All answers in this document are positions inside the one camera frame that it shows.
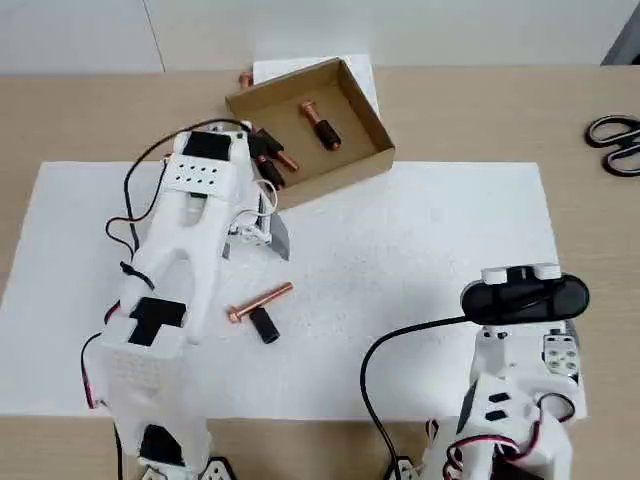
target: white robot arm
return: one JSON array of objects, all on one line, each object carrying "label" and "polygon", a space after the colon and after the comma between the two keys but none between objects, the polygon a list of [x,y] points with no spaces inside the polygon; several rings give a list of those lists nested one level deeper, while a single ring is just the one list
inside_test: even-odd
[{"label": "white robot arm", "polygon": [[573,319],[587,308],[588,290],[552,264],[482,277],[462,294],[462,318],[482,328],[460,414],[427,423],[420,473],[402,459],[387,479],[570,479],[565,426],[586,417]]},{"label": "white robot arm", "polygon": [[[126,266],[120,308],[99,345],[107,378],[102,403],[124,451],[150,467],[145,478],[187,480],[228,467],[210,461],[211,437],[186,368],[187,352],[203,339],[228,237],[268,245],[285,259],[289,243],[276,202],[254,178],[247,131],[182,132],[173,150],[149,233]],[[184,304],[153,295],[178,259],[193,275]],[[216,478],[232,478],[224,475]]]}]

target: table surface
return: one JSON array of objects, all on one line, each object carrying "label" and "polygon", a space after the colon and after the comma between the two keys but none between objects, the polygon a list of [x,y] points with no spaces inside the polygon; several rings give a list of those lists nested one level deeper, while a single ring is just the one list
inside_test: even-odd
[{"label": "table surface", "polygon": [[[132,159],[176,127],[225,113],[237,72],[0,78],[0,282],[43,160]],[[383,121],[403,160],[538,162],[562,267],[589,285],[580,319],[590,418],[572,428],[573,478],[630,478],[640,443],[640,180],[607,175],[584,126],[640,114],[638,67],[376,69]],[[218,452],[244,479],[382,478],[365,423],[216,420]],[[417,424],[390,428],[419,459]],[[114,479],[106,419],[1,417],[0,478]],[[134,462],[127,465],[132,473]]]}]

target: scissors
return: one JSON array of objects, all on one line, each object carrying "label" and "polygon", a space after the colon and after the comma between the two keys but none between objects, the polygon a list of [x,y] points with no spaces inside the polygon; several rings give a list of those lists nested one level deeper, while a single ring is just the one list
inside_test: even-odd
[{"label": "scissors", "polygon": [[[597,130],[604,125],[618,125],[625,127],[622,133],[600,136]],[[621,158],[640,153],[640,120],[630,115],[607,115],[592,122],[584,132],[584,140],[593,148],[618,146],[620,148],[608,153],[602,159],[602,167],[611,175],[617,177],[640,176],[640,167],[621,168],[616,162]]]}]

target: brown cardboard box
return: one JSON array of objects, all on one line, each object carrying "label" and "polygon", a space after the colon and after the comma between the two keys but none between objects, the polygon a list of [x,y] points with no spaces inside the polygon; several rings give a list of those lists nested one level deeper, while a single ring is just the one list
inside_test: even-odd
[{"label": "brown cardboard box", "polygon": [[[305,100],[316,102],[318,113],[342,139],[328,151],[300,112]],[[289,172],[275,162],[286,188],[279,205],[292,207],[328,192],[382,173],[393,163],[395,147],[360,90],[347,65],[333,59],[227,97],[236,118],[264,128],[299,164]]]}]

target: white foam board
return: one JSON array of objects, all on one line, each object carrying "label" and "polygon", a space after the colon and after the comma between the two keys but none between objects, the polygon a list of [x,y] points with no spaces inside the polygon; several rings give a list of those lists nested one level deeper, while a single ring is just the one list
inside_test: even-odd
[{"label": "white foam board", "polygon": [[[123,213],[128,166],[42,165],[0,309],[0,413],[89,414],[79,351],[101,329],[122,280],[125,251],[103,225]],[[153,163],[136,173],[137,211],[158,173]],[[190,358],[210,417],[367,418],[358,374],[376,338],[460,314],[460,292],[481,268],[557,261],[535,164],[396,162],[282,218],[290,262],[249,245],[234,245],[223,262],[210,335]],[[172,274],[160,290],[179,297],[188,275],[180,266]],[[226,320],[227,305],[286,280],[294,292],[268,307],[281,332],[276,343],[262,344],[250,322]],[[476,329],[446,327],[383,346],[369,370],[380,415],[455,414]],[[99,390],[94,353],[87,361]]]},{"label": "white foam board", "polygon": [[[310,67],[311,65],[330,60],[331,58],[335,57],[303,57],[253,62],[253,81],[254,83],[265,82],[286,73],[291,73],[301,68]],[[373,68],[371,67],[369,55],[340,55],[339,58],[346,62],[356,82],[360,85],[362,93],[364,93],[364,96],[367,97],[367,100],[369,100],[375,112],[380,116],[378,95],[376,94],[376,84],[373,79]]]}]

